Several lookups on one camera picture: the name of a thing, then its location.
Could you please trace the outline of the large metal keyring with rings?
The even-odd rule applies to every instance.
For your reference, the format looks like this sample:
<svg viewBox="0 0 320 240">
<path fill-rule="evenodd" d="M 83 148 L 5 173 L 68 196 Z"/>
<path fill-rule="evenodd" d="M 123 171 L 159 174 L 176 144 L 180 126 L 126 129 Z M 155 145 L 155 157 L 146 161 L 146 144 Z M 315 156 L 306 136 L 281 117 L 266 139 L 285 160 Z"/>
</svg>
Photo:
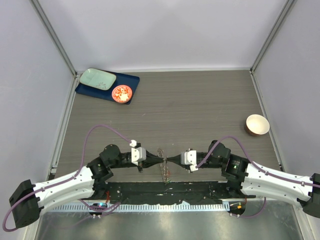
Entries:
<svg viewBox="0 0 320 240">
<path fill-rule="evenodd" d="M 160 172 L 162 174 L 162 181 L 164 183 L 165 181 L 170 180 L 170 170 L 169 170 L 167 158 L 165 157 L 165 155 L 164 155 L 164 163 L 160 164 Z"/>
</svg>

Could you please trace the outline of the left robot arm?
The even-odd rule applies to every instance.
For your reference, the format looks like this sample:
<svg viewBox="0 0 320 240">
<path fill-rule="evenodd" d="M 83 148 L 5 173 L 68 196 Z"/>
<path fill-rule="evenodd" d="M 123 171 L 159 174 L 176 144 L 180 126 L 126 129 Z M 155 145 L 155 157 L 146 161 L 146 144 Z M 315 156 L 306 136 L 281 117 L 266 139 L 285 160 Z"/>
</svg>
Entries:
<svg viewBox="0 0 320 240">
<path fill-rule="evenodd" d="M 102 199 L 112 169 L 137 168 L 141 172 L 164 161 L 140 145 L 122 153 L 115 144 L 107 145 L 97 158 L 79 170 L 44 182 L 21 182 L 9 198 L 10 214 L 15 228 L 24 228 L 37 221 L 41 214 L 73 200 Z"/>
</svg>

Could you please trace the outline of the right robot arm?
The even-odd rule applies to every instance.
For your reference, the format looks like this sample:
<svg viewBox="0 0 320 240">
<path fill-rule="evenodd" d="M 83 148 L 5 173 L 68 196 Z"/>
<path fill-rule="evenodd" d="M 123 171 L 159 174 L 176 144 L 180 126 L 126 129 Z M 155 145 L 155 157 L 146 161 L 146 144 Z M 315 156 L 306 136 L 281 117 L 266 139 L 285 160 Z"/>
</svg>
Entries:
<svg viewBox="0 0 320 240">
<path fill-rule="evenodd" d="M 320 216 L 320 175 L 290 174 L 275 170 L 231 153 L 219 140 L 211 142 L 208 152 L 186 150 L 167 158 L 190 172 L 201 168 L 220 169 L 227 179 L 226 193 L 233 198 L 240 194 L 271 198 L 301 208 L 309 216 Z"/>
</svg>

